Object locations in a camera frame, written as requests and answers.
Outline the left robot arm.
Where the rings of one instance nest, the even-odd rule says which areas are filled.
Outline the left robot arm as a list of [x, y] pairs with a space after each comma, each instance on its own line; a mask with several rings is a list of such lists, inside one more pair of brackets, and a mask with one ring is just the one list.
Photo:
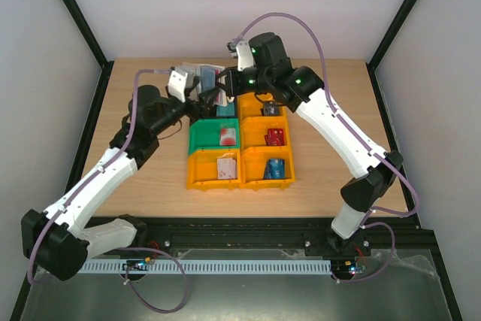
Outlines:
[[213, 99], [163, 97], [152, 85], [138, 87], [120, 130], [98, 163], [57, 202], [43, 212], [28, 211], [21, 220], [23, 253], [60, 280], [72, 278], [86, 260], [147, 242], [147, 225], [124, 214], [109, 223], [88, 227], [92, 215], [159, 147], [158, 136], [183, 117], [198, 120], [210, 113]]

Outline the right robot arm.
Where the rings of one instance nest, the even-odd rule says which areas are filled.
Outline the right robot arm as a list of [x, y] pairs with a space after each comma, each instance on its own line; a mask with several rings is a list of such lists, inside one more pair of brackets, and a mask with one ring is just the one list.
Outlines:
[[372, 141], [330, 98], [327, 83], [313, 69], [294, 67], [278, 35], [266, 32], [249, 41], [234, 39], [227, 48], [237, 64], [222, 71], [216, 81], [227, 96], [271, 95], [317, 130], [349, 169], [352, 179], [340, 190], [343, 206], [328, 236], [333, 253], [346, 253], [375, 202], [394, 183], [402, 155]]

